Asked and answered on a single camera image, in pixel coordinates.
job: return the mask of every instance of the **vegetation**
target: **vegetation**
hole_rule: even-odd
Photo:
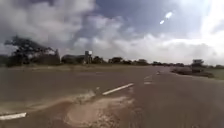
[[[50,47],[45,47],[37,42],[22,38],[12,37],[11,40],[7,40],[5,45],[11,45],[16,47],[16,50],[8,55],[0,55],[0,66],[22,66],[22,65],[77,65],[85,64],[85,55],[64,55],[60,58],[58,50],[53,50]],[[95,56],[90,57],[92,64],[123,64],[123,65],[149,65],[145,59],[139,60],[125,60],[122,57],[113,57],[105,61],[102,57]],[[152,66],[167,66],[175,67],[172,72],[181,75],[193,75],[204,77],[216,77],[218,79],[224,79],[224,66],[216,65],[209,66],[204,65],[204,61],[201,59],[193,60],[191,65],[184,65],[183,63],[162,63],[154,61]]]

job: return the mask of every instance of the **cloud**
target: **cloud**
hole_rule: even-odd
[[[126,59],[144,58],[150,62],[190,63],[194,58],[202,58],[209,64],[224,64],[224,32],[210,34],[216,25],[209,27],[205,24],[211,20],[212,13],[202,25],[208,36],[178,39],[163,33],[159,36],[141,35],[127,27],[122,17],[92,14],[96,8],[94,0],[55,0],[52,4],[42,1],[26,6],[15,1],[0,0],[1,53],[8,51],[2,45],[4,40],[17,34],[58,48],[62,55],[91,50],[105,59],[122,56]],[[82,36],[78,35],[84,28],[86,33],[91,32],[91,36],[85,36],[85,31]]]
[[[51,45],[66,45],[82,28],[84,14],[95,8],[93,0],[55,0],[29,4],[0,0],[1,41],[14,35]]]

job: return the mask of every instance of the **bush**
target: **bush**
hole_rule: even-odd
[[[214,75],[209,72],[194,72],[194,70],[190,68],[174,68],[171,70],[173,73],[177,73],[179,75],[191,75],[191,76],[202,76],[202,77],[208,77],[208,78],[214,78]]]
[[[138,65],[149,65],[149,63],[145,59],[139,59],[137,61]]]

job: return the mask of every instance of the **dirt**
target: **dirt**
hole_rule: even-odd
[[[84,105],[72,106],[67,113],[66,122],[74,127],[115,128],[118,112],[133,103],[127,97],[103,98]]]

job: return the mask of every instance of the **white cloud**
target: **white cloud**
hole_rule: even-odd
[[[83,15],[94,7],[94,0],[56,0],[54,6],[41,2],[26,8],[14,0],[1,0],[0,24],[9,30],[1,38],[18,34],[43,43],[65,45],[82,28]]]

